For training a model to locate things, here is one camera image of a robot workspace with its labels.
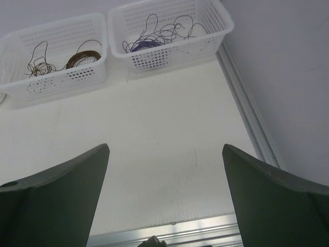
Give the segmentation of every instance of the basket rim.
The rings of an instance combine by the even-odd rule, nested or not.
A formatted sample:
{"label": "basket rim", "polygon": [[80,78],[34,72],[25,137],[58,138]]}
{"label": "basket rim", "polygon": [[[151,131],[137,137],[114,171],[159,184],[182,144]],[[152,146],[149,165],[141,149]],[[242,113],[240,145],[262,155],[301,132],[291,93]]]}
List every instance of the basket rim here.
{"label": "basket rim", "polygon": [[214,0],[211,0],[213,3],[215,3],[216,5],[218,5],[221,8],[221,11],[223,12],[223,18],[224,18],[225,22],[228,24],[227,29],[225,29],[223,31],[219,31],[219,32],[206,34],[204,36],[192,38],[190,40],[182,40],[182,41],[178,41],[178,42],[171,43],[171,44],[161,45],[161,46],[157,46],[157,47],[153,47],[153,48],[149,48],[149,49],[145,49],[145,50],[139,50],[139,51],[135,51],[135,52],[130,52],[130,53],[125,53],[125,54],[119,53],[116,41],[114,40],[114,38],[112,36],[110,36],[111,33],[115,34],[114,22],[113,22],[113,13],[118,11],[118,10],[123,10],[127,7],[138,6],[141,3],[151,3],[151,2],[156,2],[156,1],[157,0],[144,0],[144,1],[139,1],[139,2],[135,2],[135,3],[131,3],[131,4],[121,5],[121,6],[118,6],[116,8],[111,9],[108,12],[108,14],[107,14],[108,44],[111,48],[111,52],[112,52],[114,57],[120,58],[120,59],[125,59],[125,58],[135,57],[135,56],[138,56],[138,55],[145,55],[145,54],[153,52],[153,51],[159,51],[159,50],[168,49],[168,48],[172,48],[172,47],[176,47],[176,46],[186,45],[186,44],[189,44],[189,43],[196,43],[196,42],[202,41],[204,39],[214,38],[214,37],[226,35],[234,29],[234,22],[231,18],[231,15],[227,12],[227,10],[223,6],[223,4],[220,1],[214,2]]}
{"label": "basket rim", "polygon": [[0,91],[5,90],[5,89],[9,89],[9,88],[15,87],[15,86],[20,86],[20,85],[33,83],[33,82],[37,82],[37,81],[44,80],[44,79],[53,78],[53,77],[56,77],[56,76],[69,74],[70,72],[74,72],[74,71],[77,71],[77,70],[93,68],[93,67],[96,67],[96,66],[102,64],[106,60],[107,48],[108,48],[106,20],[105,20],[105,16],[102,13],[90,13],[90,14],[74,16],[74,17],[70,17],[70,18],[66,18],[66,19],[62,19],[62,20],[58,20],[58,21],[54,21],[54,22],[49,22],[49,23],[45,23],[45,24],[41,24],[41,25],[36,25],[36,26],[33,26],[33,27],[28,27],[28,28],[24,28],[24,29],[20,29],[20,30],[8,33],[8,34],[4,35],[1,38],[1,40],[0,40],[0,49],[2,50],[2,46],[8,38],[10,38],[12,35],[15,35],[17,33],[22,32],[22,31],[35,29],[35,28],[38,28],[38,27],[45,27],[45,26],[48,26],[49,24],[53,25],[53,24],[66,23],[69,20],[79,20],[79,19],[83,20],[83,19],[85,19],[86,17],[89,17],[89,16],[93,16],[93,17],[97,16],[100,19],[100,22],[101,22],[102,56],[98,61],[96,61],[92,64],[79,65],[77,67],[73,67],[73,68],[69,68],[69,69],[65,69],[65,70],[62,70],[62,71],[58,71],[58,72],[54,72],[54,73],[50,73],[50,74],[46,74],[46,75],[42,75],[42,76],[37,76],[37,77],[33,77],[33,78],[27,78],[27,79],[23,79],[23,80],[19,80],[19,81],[14,81],[14,82],[6,82],[6,83],[2,83],[2,84],[0,82]]}

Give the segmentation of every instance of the white plastic basket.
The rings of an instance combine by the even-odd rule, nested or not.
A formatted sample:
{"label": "white plastic basket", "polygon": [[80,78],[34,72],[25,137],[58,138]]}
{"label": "white plastic basket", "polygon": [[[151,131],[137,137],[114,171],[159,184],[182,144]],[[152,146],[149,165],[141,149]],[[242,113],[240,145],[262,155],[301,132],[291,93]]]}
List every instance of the white plastic basket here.
{"label": "white plastic basket", "polygon": [[[81,65],[47,75],[31,77],[27,64],[34,48],[41,42],[48,42],[47,62],[57,69],[64,67],[79,51],[95,50],[101,58],[85,60]],[[0,92],[20,100],[41,98],[67,92],[106,80],[105,59],[107,56],[106,21],[102,14],[93,13],[52,22],[16,31],[0,41]],[[34,57],[44,55],[45,46],[35,50]]]}
{"label": "white plastic basket", "polygon": [[[150,14],[158,16],[158,28],[173,23],[178,16],[189,15],[207,32],[196,25],[193,28],[196,38],[175,39],[171,44],[127,54],[122,42],[138,39]],[[182,18],[179,22],[187,27],[191,18]],[[112,54],[138,73],[215,54],[224,36],[233,30],[234,23],[219,0],[150,0],[112,9],[107,26]],[[154,18],[150,19],[146,34],[152,33],[155,26]]]}

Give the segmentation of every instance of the white table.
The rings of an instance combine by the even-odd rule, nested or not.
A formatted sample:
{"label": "white table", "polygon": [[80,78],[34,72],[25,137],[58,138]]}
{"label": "white table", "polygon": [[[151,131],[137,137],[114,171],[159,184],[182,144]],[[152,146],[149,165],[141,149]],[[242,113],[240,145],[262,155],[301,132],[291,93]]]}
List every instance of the white table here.
{"label": "white table", "polygon": [[5,98],[0,184],[107,143],[91,235],[233,212],[223,145],[255,152],[216,57],[139,75],[108,61],[102,85],[30,102]]}

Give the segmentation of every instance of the wire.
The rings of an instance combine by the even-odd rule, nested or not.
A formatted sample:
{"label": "wire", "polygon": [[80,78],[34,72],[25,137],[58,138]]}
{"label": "wire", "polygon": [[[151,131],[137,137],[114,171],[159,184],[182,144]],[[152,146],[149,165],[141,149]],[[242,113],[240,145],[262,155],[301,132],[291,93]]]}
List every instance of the wire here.
{"label": "wire", "polygon": [[[62,71],[64,69],[69,69],[69,68],[77,67],[80,63],[82,63],[83,61],[86,61],[89,58],[94,58],[94,61],[93,62],[98,61],[101,58],[101,55],[97,51],[94,51],[94,50],[86,50],[86,51],[79,52],[79,50],[82,47],[82,45],[84,45],[85,43],[87,43],[89,41],[98,42],[102,46],[102,44],[98,40],[87,40],[87,41],[83,42],[79,46],[76,54],[74,54],[68,60],[68,62],[63,66],[63,68],[61,68],[61,69],[56,69],[56,67],[53,64],[47,62],[46,55],[47,55],[47,49],[48,49],[48,42],[47,41],[42,41],[41,43],[39,43],[33,49],[31,60],[27,64],[27,69],[30,71],[30,73],[29,74],[26,74],[26,75],[29,76],[29,78],[31,78],[32,76],[35,76],[35,77],[36,76],[42,76],[42,75],[47,75],[47,74],[50,74],[50,73],[53,73],[53,72]],[[42,57],[36,58],[33,61],[35,50],[40,45],[42,45],[43,43],[46,44],[44,55]]]}
{"label": "wire", "polygon": [[[152,16],[156,17],[156,25],[152,33],[146,34],[148,29],[149,18]],[[187,36],[183,35],[182,32],[178,31],[180,29],[185,29],[183,24],[177,21],[182,17],[191,18],[192,25],[189,31],[187,32]],[[174,20],[173,23],[166,24],[157,31],[156,29],[158,27],[158,23],[159,23],[158,16],[156,14],[150,14],[146,19],[145,30],[139,35],[139,38],[132,43],[128,43],[127,41],[122,42],[122,47],[124,51],[126,53],[130,53],[130,52],[139,51],[143,48],[152,48],[161,45],[171,44],[177,37],[180,37],[184,40],[189,38],[196,38],[196,36],[192,36],[193,28],[196,25],[200,25],[208,34],[206,28],[199,22],[194,23],[193,17],[190,15],[180,15]]]}

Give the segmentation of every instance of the white wall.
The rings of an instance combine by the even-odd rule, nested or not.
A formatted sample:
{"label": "white wall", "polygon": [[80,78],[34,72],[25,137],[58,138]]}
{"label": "white wall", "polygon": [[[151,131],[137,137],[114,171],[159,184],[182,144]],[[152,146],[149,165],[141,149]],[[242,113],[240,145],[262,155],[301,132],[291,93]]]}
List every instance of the white wall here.
{"label": "white wall", "polygon": [[329,1],[223,4],[226,44],[286,168],[329,185]]}
{"label": "white wall", "polygon": [[0,37],[22,28],[100,12],[107,16],[110,9],[136,0],[2,0]]}

